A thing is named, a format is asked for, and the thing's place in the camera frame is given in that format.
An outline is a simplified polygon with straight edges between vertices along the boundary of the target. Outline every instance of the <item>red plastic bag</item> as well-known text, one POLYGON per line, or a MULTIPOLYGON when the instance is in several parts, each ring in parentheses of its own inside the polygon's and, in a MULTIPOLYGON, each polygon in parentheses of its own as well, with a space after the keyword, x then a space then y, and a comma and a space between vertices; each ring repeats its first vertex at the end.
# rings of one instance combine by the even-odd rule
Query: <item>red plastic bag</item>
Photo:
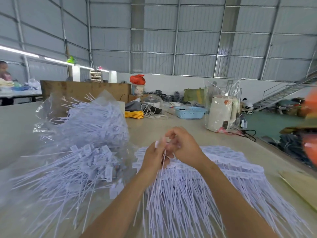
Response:
POLYGON ((144 85, 145 79, 143 76, 144 76, 143 74, 132 75, 130 77, 130 82, 137 85, 144 85))

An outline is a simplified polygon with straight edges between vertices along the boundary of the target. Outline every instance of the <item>person's right hand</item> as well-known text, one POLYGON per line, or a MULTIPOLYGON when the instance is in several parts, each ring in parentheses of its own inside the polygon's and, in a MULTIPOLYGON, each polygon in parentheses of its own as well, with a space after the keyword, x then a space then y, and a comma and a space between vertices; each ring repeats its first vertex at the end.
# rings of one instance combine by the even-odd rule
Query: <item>person's right hand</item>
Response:
POLYGON ((165 137, 171 139, 165 149, 173 152, 181 162, 199 170, 206 162, 210 161, 202 152, 194 137, 183 127, 170 129, 165 137))

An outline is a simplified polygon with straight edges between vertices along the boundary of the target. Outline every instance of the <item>forearm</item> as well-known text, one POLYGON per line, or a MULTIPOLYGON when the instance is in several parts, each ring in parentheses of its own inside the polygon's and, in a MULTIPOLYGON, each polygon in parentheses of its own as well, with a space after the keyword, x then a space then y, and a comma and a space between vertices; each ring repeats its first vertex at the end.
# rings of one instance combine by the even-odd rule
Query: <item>forearm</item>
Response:
POLYGON ((138 173, 80 238, 122 238, 134 218, 146 189, 145 174, 138 173))
POLYGON ((229 238, 278 237, 216 164, 207 158, 198 171, 212 192, 229 238))

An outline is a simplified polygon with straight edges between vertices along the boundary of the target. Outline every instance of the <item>green floor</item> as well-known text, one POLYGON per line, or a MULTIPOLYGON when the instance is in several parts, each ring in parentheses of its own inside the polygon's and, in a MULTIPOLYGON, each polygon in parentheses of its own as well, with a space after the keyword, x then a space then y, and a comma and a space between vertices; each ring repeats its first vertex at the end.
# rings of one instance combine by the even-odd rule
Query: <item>green floor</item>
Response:
POLYGON ((246 114, 248 121, 247 129, 256 130, 256 136, 269 136, 279 140, 281 131, 285 127, 296 126, 303 122, 304 118, 289 115, 279 115, 267 112, 253 112, 252 115, 246 114))

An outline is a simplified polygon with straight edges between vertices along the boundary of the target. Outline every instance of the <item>staircase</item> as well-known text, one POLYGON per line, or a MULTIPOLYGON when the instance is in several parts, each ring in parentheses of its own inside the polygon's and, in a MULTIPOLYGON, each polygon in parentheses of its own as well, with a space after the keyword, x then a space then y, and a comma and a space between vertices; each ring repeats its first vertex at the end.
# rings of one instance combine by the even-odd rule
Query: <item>staircase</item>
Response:
POLYGON ((317 82, 317 71, 311 73, 307 77, 302 78, 301 80, 291 85, 286 85, 278 88, 277 86, 282 84, 279 83, 278 85, 265 90, 262 100, 254 103, 253 107, 254 109, 256 109, 256 111, 260 111, 266 107, 271 107, 273 104, 284 99, 286 96, 293 94, 303 88, 311 87, 312 84, 314 84, 315 82, 317 82), (265 94, 268 90, 272 88, 276 89, 274 89, 274 91, 271 91, 270 93, 265 94))

